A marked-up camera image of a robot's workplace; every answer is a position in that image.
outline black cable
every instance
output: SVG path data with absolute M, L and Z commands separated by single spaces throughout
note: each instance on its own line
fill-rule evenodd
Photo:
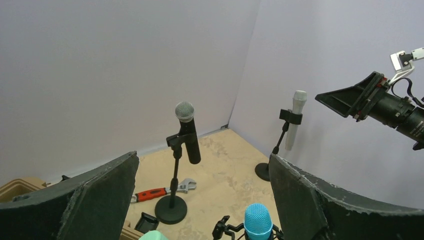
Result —
M 418 98 L 416 98 L 413 94 L 412 94 L 412 80 L 407 78 L 407 77 L 402 77 L 399 80 L 397 80 L 395 83 L 393 83 L 393 85 L 391 86 L 391 93 L 393 95 L 395 95 L 396 97 L 400 98 L 400 96 L 396 95 L 395 91 L 393 90 L 394 86 L 400 81 L 405 79 L 406 81 L 408 81 L 408 88 L 406 89 L 406 93 L 411 97 L 411 99 L 415 102 L 415 104 L 417 104 L 418 106 L 424 108 L 424 104 L 420 102 L 420 100 L 418 100 Z
M 239 238 L 237 238 L 237 240 L 242 239 L 242 237 L 244 237 L 244 236 L 245 236 L 245 233 L 243 233 L 243 235 L 241 235 Z

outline mint green object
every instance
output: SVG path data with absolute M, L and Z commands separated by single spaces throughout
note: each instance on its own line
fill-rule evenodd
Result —
M 162 233 L 159 231 L 148 231 L 139 240 L 168 240 Z

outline white wall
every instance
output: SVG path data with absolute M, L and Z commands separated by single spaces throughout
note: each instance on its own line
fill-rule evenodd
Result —
M 175 105 L 229 121 L 258 0 L 0 2 L 0 185 L 165 146 Z
M 372 71 L 391 78 L 390 54 L 424 47 L 424 3 L 414 0 L 263 0 L 229 127 L 269 155 L 281 108 L 308 93 L 296 143 L 280 155 L 300 168 L 376 200 L 424 208 L 424 150 L 368 118 L 356 123 L 314 100 Z M 424 62 L 410 76 L 424 96 Z M 405 85 L 396 85 L 406 95 Z

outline black handheld microphone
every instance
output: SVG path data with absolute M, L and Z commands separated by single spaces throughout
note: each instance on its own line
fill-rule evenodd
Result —
M 178 135 L 194 134 L 193 141 L 185 143 L 185 149 L 187 150 L 190 163 L 198 164 L 200 163 L 201 156 L 194 119 L 195 108 L 190 102 L 182 101 L 176 105 L 175 115 L 181 125 Z

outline blue microphone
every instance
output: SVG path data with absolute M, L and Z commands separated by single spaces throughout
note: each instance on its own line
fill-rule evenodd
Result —
M 244 230 L 250 240 L 268 240 L 273 232 L 268 208 L 260 203 L 253 203 L 244 212 Z

